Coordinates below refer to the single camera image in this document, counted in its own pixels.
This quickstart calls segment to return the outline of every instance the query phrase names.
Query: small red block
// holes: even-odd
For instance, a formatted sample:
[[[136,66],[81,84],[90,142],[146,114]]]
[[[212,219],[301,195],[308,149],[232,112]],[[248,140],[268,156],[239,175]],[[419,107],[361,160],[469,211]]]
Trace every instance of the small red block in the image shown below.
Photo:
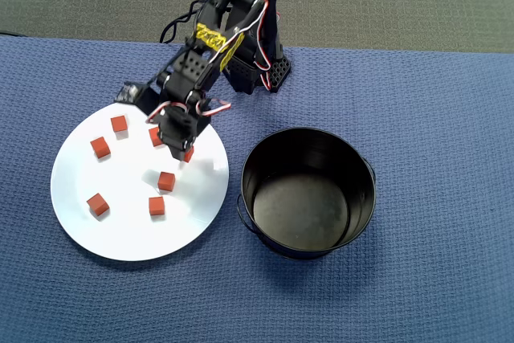
[[[162,145],[161,138],[157,135],[159,133],[159,128],[153,128],[149,130],[150,139],[152,140],[153,146]]]
[[[191,157],[193,156],[193,153],[194,153],[194,146],[191,146],[191,149],[189,149],[189,151],[184,156],[184,161],[185,162],[191,161]]]
[[[161,172],[157,186],[161,190],[173,192],[173,187],[175,186],[175,175],[173,173]]]
[[[112,130],[115,132],[123,132],[127,129],[127,120],[125,116],[115,116],[111,118]]]
[[[111,150],[103,137],[96,138],[94,141],[91,141],[91,146],[93,147],[93,150],[95,150],[98,158],[108,156],[111,153]]]
[[[105,202],[104,198],[100,196],[100,193],[97,193],[93,197],[89,198],[88,205],[97,216],[100,216],[107,209],[109,209],[109,205]]]
[[[152,216],[158,216],[164,214],[164,198],[163,197],[151,197],[149,199],[149,209]]]

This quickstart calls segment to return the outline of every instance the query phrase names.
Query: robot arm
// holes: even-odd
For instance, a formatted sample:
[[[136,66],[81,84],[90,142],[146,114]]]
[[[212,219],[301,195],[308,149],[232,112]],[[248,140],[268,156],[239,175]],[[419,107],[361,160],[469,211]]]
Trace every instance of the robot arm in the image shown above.
[[[158,136],[174,158],[183,160],[211,117],[230,107],[211,109],[206,97],[221,72],[236,92],[246,94],[261,84],[277,92],[288,75],[291,66],[279,43],[275,3],[205,0],[186,45],[149,82],[125,82],[115,101],[135,104],[149,116],[147,122],[158,123]],[[154,81],[159,92],[151,88]]]

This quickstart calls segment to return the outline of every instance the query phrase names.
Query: blue tablecloth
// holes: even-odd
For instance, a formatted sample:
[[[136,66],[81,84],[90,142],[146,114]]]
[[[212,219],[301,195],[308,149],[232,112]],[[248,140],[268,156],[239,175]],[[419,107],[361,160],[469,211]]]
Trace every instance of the blue tablecloth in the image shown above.
[[[514,55],[288,48],[278,94],[220,79],[218,217],[164,258],[100,258],[54,216],[53,161],[176,49],[0,38],[0,341],[512,341]],[[273,254],[235,212],[246,155],[291,126],[343,137],[377,172],[365,233],[312,262]]]

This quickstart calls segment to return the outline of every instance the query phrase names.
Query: cable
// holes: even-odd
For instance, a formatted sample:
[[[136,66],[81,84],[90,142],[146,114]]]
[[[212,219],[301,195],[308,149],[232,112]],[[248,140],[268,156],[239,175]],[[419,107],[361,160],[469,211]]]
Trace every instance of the cable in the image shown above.
[[[166,108],[168,106],[177,106],[179,108],[182,108],[184,110],[184,112],[188,112],[188,108],[187,106],[185,106],[184,104],[181,104],[180,102],[170,102],[169,100],[167,100],[166,102],[163,102],[162,104],[160,104],[159,106],[157,106],[157,108],[155,110],[153,110],[150,115],[148,116],[148,118],[146,119],[146,123],[147,124],[151,124],[153,123],[153,118],[159,113],[161,112],[161,110],[163,108]]]
[[[232,38],[228,39],[228,40],[225,42],[225,44],[223,44],[223,45],[219,48],[219,50],[217,50],[217,51],[216,51],[216,54],[214,54],[214,56],[210,59],[209,64],[213,63],[213,62],[216,60],[216,58],[218,57],[219,53],[220,53],[220,52],[223,52],[223,50],[225,50],[225,47],[227,47],[229,44],[231,44],[231,43],[232,43],[232,41],[233,41],[234,39],[236,39],[238,36],[240,36],[243,32],[250,30],[250,29],[251,29],[251,28],[252,28],[252,27],[253,27],[253,26],[254,26],[254,25],[255,25],[259,20],[261,20],[261,18],[264,16],[264,13],[266,12],[267,4],[268,4],[268,1],[267,1],[267,0],[264,0],[264,1],[265,1],[265,3],[264,3],[264,8],[263,8],[263,10],[260,12],[260,14],[259,14],[259,16],[257,17],[257,19],[256,19],[256,20],[254,20],[252,23],[250,23],[250,26],[245,27],[245,28],[243,28],[243,29],[239,30],[239,32],[238,32],[237,34],[234,34],[234,36],[233,36]]]
[[[175,18],[174,20],[172,20],[168,24],[168,26],[164,27],[164,30],[161,33],[161,38],[159,39],[159,43],[171,43],[171,42],[173,42],[173,40],[175,39],[175,35],[177,34],[177,24],[178,23],[187,23],[187,22],[189,22],[189,20],[191,19],[191,16],[193,16],[194,14],[197,14],[200,10],[202,10],[203,6],[205,5],[205,2],[206,2],[206,0],[194,0],[194,1],[192,1],[191,4],[190,4],[189,12],[187,12],[186,14],[180,15],[178,18]],[[198,3],[203,3],[203,4],[202,4],[202,6],[198,10],[193,10],[194,5],[198,4]],[[171,27],[173,27],[173,35],[171,36],[171,39],[168,39],[165,42],[163,42],[164,38],[166,36],[166,33],[168,32],[168,30]]]
[[[0,35],[18,36],[19,38],[26,38],[27,37],[24,34],[18,34],[17,32],[3,31],[3,30],[0,30]]]
[[[213,116],[214,114],[218,114],[219,112],[223,112],[225,110],[228,110],[229,108],[232,107],[232,103],[230,102],[226,102],[225,100],[220,100],[218,98],[212,98],[211,100],[216,100],[218,101],[222,106],[220,106],[219,108],[213,108],[212,110],[208,110],[206,112],[203,112],[200,110],[200,100],[196,103],[196,113],[199,115],[199,116]]]
[[[260,75],[260,80],[262,80],[262,81],[263,81],[263,85],[264,85],[264,87],[266,88],[266,90],[271,91],[271,85],[269,84],[269,82],[267,82],[267,81],[264,79],[264,75],[263,75],[263,74],[261,74],[261,75]]]
[[[269,1],[268,0],[265,0],[265,4],[264,4],[264,15],[263,17],[260,19],[260,22],[259,22],[259,26],[257,27],[257,47],[259,48],[259,51],[261,53],[261,55],[263,56],[264,60],[266,61],[266,64],[267,64],[267,68],[261,66],[260,64],[257,63],[257,61],[254,60],[254,63],[255,63],[255,66],[257,66],[258,68],[260,68],[262,71],[269,71],[271,69],[271,62],[270,60],[267,58],[267,55],[266,53],[264,52],[263,50],[263,47],[260,45],[260,29],[262,28],[263,26],[263,21],[264,21],[264,17],[266,16],[266,10],[267,10],[267,6],[269,5]]]

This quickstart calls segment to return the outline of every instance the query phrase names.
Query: black metal pot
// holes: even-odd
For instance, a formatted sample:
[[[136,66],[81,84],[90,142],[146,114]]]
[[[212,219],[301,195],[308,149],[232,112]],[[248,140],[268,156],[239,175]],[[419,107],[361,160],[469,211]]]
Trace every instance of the black metal pot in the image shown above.
[[[375,173],[350,144],[318,129],[294,128],[264,138],[250,152],[237,205],[243,224],[273,251],[315,259],[354,240],[368,225],[375,199]]]

